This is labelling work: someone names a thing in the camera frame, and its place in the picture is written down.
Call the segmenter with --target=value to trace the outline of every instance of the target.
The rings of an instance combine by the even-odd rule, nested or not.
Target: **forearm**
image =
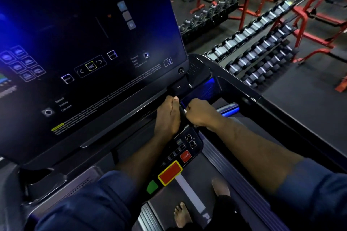
[[[260,137],[245,126],[220,117],[212,128],[258,184],[274,194],[294,166],[303,159]]]
[[[142,146],[135,154],[129,157],[124,163],[116,167],[126,173],[136,185],[141,187],[146,181],[150,171],[162,153],[167,140],[160,136],[154,136]]]

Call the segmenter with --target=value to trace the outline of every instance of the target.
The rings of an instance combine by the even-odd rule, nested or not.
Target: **treadmill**
[[[180,98],[181,127],[143,189],[133,230],[175,226],[181,201],[206,226],[215,177],[229,183],[253,230],[302,226],[214,133],[185,119],[196,97],[277,144],[347,172],[346,157],[329,143],[208,57],[187,55],[170,0],[1,0],[0,35],[4,230],[33,230],[59,201],[130,157],[152,137],[167,95]]]

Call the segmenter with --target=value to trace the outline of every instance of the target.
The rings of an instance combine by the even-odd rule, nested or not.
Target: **black display panel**
[[[186,61],[170,0],[0,0],[0,155],[32,160]]]

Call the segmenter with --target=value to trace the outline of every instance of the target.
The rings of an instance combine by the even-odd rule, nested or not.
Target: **rolled-up sleeve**
[[[36,225],[36,231],[130,230],[134,182],[120,171],[106,173],[97,182],[65,198]]]
[[[303,159],[277,190],[276,197],[315,225],[347,229],[347,175]]]

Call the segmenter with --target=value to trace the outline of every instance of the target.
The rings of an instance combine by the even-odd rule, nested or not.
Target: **red button with yellow border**
[[[158,179],[164,186],[167,186],[182,171],[183,169],[181,165],[177,161],[174,161],[158,175]]]
[[[180,155],[180,158],[184,163],[186,163],[190,158],[192,158],[192,155],[188,151],[185,151],[183,154]]]

